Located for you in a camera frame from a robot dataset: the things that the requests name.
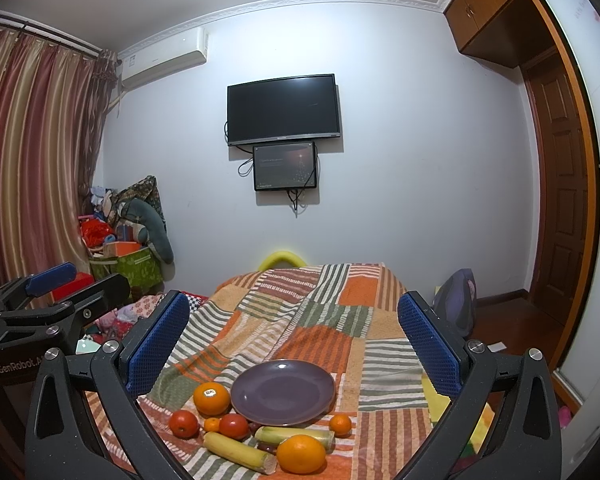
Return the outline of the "dark red grape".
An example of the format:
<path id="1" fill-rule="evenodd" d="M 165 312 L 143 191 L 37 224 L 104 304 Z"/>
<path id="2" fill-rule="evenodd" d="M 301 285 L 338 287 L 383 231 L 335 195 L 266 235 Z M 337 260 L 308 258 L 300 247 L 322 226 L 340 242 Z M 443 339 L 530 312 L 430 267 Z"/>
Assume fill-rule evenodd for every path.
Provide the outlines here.
<path id="1" fill-rule="evenodd" d="M 257 448 L 263 452 L 267 452 L 267 453 L 276 455 L 278 445 L 276 443 L 259 441 L 257 443 Z"/>

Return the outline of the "white air conditioner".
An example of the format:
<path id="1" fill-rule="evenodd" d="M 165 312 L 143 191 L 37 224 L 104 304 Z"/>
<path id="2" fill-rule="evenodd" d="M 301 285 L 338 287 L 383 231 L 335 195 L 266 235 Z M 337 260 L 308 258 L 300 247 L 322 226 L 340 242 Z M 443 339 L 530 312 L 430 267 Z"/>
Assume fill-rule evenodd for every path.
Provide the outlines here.
<path id="1" fill-rule="evenodd" d="M 208 32 L 196 27 L 156 37 L 121 53 L 121 85 L 134 90 L 208 61 Z"/>

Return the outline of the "green storage box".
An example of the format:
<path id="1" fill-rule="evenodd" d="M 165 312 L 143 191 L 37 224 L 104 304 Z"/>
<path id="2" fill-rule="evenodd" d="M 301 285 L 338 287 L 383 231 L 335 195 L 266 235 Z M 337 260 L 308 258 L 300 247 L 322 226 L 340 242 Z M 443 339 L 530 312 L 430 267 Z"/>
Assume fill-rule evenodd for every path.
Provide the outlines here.
<path id="1" fill-rule="evenodd" d="M 149 248 L 120 257 L 100 256 L 90 259 L 90 268 L 96 280 L 113 273 L 123 275 L 132 289 L 148 292 L 162 283 L 161 266 Z"/>

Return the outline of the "striped patchwork bed cover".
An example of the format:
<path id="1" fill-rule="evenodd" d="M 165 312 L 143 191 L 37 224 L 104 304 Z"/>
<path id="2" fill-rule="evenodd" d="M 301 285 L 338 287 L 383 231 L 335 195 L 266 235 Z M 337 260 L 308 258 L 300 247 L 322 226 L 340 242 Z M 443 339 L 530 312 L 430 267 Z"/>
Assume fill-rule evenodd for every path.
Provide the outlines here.
<path id="1" fill-rule="evenodd" d="M 327 479 L 390 479 L 446 408 L 400 329 L 404 287 L 381 264 L 325 264 L 232 278 L 189 320 L 140 407 L 196 479 L 250 479 L 253 471 L 208 452 L 200 439 L 171 434 L 171 414 L 194 408 L 203 382 L 225 387 L 257 364 L 294 359 L 332 375 L 334 412 L 351 433 L 329 454 Z"/>

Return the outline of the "small mandarin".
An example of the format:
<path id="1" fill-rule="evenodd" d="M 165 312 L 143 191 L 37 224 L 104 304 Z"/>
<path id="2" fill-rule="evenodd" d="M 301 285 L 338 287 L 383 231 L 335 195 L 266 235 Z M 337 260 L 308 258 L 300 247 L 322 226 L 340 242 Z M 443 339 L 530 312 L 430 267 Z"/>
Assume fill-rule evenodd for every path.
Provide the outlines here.
<path id="1" fill-rule="evenodd" d="M 349 437 L 352 431 L 352 420 L 347 414 L 333 414 L 329 419 L 329 430 L 332 431 L 337 438 Z"/>
<path id="2" fill-rule="evenodd" d="M 205 432 L 219 432 L 220 420 L 217 417 L 209 417 L 204 421 Z"/>

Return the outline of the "yellow plastic chair back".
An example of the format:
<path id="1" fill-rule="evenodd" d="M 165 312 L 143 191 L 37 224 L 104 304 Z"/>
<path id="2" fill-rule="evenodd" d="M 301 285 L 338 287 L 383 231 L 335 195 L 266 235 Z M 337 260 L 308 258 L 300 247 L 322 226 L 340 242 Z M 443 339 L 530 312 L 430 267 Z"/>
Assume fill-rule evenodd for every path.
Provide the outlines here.
<path id="1" fill-rule="evenodd" d="M 294 252 L 288 250 L 278 250 L 266 256 L 259 264 L 258 271 L 264 272 L 280 268 L 281 266 L 289 266 L 290 268 L 303 268 L 308 264 Z"/>

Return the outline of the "purple ceramic plate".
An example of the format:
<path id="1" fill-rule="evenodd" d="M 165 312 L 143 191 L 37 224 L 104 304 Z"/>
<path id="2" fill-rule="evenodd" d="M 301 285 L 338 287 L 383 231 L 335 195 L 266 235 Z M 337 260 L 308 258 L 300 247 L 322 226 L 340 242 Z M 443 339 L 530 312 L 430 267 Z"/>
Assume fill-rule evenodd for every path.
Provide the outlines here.
<path id="1" fill-rule="evenodd" d="M 334 378 L 299 360 L 275 360 L 250 367 L 230 387 L 234 410 L 261 426 L 290 427 L 312 422 L 334 403 Z"/>

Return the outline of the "red box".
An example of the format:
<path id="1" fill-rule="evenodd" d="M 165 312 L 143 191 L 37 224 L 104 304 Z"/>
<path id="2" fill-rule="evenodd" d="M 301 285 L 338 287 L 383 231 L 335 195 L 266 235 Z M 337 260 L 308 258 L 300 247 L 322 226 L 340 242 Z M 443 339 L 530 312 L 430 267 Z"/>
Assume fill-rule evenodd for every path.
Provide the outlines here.
<path id="1" fill-rule="evenodd" d="M 95 280 L 92 274 L 78 272 L 74 280 L 53 289 L 50 294 L 53 302 L 59 302 L 94 283 Z"/>

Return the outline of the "grey plush toy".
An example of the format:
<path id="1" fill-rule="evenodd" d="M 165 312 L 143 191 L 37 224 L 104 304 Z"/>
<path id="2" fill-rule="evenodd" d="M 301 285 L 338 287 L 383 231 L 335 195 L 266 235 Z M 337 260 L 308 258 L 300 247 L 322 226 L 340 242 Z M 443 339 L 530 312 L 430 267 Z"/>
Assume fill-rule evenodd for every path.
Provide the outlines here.
<path id="1" fill-rule="evenodd" d="M 148 247 L 161 263 L 173 262 L 173 249 L 166 234 L 166 225 L 153 206 L 134 197 L 124 200 L 119 206 L 118 213 L 122 220 L 140 226 L 137 230 L 138 242 Z"/>

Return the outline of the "green husked corn cob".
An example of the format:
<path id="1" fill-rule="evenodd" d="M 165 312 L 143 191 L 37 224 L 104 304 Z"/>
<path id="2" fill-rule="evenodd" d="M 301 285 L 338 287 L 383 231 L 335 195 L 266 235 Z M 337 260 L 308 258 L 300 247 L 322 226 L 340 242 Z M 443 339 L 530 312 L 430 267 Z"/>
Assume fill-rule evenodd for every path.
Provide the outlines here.
<path id="1" fill-rule="evenodd" d="M 273 446 L 297 436 L 317 440 L 327 452 L 330 452 L 335 445 L 335 433 L 332 430 L 261 426 L 254 434 L 258 442 Z"/>

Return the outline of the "striped pink curtain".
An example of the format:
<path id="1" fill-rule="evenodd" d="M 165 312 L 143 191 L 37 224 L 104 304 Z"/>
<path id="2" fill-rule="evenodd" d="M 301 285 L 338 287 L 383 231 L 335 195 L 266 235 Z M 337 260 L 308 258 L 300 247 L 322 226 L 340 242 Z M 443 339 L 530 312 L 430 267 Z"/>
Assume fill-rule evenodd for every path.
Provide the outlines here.
<path id="1" fill-rule="evenodd" d="M 63 262 L 87 271 L 78 218 L 117 62 L 0 26 L 0 286 Z"/>

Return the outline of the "blue backpack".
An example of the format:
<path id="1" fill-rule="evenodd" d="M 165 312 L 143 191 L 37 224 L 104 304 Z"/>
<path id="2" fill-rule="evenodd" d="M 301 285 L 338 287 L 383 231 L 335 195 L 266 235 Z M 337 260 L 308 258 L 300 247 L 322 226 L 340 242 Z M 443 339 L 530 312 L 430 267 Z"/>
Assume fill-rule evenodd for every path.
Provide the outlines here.
<path id="1" fill-rule="evenodd" d="M 475 327 L 477 304 L 474 274 L 470 269 L 460 269 L 438 289 L 432 310 L 453 325 L 460 336 L 468 338 Z"/>

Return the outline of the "wooden overhead cabinet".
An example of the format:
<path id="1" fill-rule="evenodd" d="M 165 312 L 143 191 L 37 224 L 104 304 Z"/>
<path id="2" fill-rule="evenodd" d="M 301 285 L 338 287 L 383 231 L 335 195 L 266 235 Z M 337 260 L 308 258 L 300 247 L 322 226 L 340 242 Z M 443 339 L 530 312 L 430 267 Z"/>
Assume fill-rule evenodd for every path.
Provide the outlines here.
<path id="1" fill-rule="evenodd" d="M 532 0 L 452 0 L 444 15 L 461 54 L 508 68 L 554 46 Z"/>

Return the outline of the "black wall television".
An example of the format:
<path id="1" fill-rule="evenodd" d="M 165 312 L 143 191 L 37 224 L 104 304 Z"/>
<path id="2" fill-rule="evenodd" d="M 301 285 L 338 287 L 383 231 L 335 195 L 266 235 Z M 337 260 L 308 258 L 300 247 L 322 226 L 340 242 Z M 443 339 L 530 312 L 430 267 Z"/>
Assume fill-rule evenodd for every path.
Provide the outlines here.
<path id="1" fill-rule="evenodd" d="M 229 146 L 338 136 L 340 107 L 333 74 L 257 80 L 227 88 Z"/>

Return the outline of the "large plain orange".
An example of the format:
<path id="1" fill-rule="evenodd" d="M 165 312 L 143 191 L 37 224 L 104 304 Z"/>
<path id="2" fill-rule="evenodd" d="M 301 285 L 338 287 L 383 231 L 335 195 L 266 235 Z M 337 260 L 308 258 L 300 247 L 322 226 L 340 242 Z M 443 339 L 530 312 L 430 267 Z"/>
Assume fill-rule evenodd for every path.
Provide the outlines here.
<path id="1" fill-rule="evenodd" d="M 326 463 L 326 450 L 314 437 L 297 434 L 277 447 L 276 458 L 286 472 L 313 474 Z"/>

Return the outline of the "small black wall monitor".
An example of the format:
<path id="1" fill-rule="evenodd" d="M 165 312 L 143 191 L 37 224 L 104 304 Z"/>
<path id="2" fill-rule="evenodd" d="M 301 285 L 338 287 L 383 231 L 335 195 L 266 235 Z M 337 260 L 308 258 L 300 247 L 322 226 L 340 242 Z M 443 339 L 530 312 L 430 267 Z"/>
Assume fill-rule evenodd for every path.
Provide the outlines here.
<path id="1" fill-rule="evenodd" d="M 317 151 L 313 141 L 257 145 L 252 154 L 256 192 L 317 187 Z"/>

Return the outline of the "yellow corn cob short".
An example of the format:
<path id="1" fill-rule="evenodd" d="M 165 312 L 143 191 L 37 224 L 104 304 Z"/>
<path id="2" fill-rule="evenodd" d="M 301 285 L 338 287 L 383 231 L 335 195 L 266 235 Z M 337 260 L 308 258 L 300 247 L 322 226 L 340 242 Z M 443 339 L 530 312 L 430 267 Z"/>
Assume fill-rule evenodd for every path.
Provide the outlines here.
<path id="1" fill-rule="evenodd" d="M 253 448 L 218 432 L 207 432 L 202 439 L 204 447 L 211 453 L 235 464 L 260 472 L 274 474 L 276 457 L 268 452 Z"/>

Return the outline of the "large orange with sticker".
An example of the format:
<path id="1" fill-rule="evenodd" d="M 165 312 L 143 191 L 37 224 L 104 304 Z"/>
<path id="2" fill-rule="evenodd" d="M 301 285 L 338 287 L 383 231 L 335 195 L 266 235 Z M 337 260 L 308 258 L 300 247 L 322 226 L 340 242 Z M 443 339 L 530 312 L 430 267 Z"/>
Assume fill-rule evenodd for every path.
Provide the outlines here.
<path id="1" fill-rule="evenodd" d="M 193 393 L 197 411 L 204 416 L 219 416 L 230 408 L 230 393 L 218 382 L 203 382 Z"/>

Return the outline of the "red tomato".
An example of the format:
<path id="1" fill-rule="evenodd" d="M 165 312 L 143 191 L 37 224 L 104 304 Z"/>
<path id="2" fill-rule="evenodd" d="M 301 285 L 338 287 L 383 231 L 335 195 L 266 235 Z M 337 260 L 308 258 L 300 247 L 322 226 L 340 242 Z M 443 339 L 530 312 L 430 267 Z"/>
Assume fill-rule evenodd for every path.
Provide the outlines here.
<path id="1" fill-rule="evenodd" d="M 228 413 L 220 418 L 219 433 L 234 440 L 244 440 L 250 436 L 249 422 L 242 415 Z"/>
<path id="2" fill-rule="evenodd" d="M 175 411 L 169 419 L 169 429 L 174 437 L 188 440 L 196 437 L 199 432 L 199 422 L 196 415 L 190 411 Z"/>

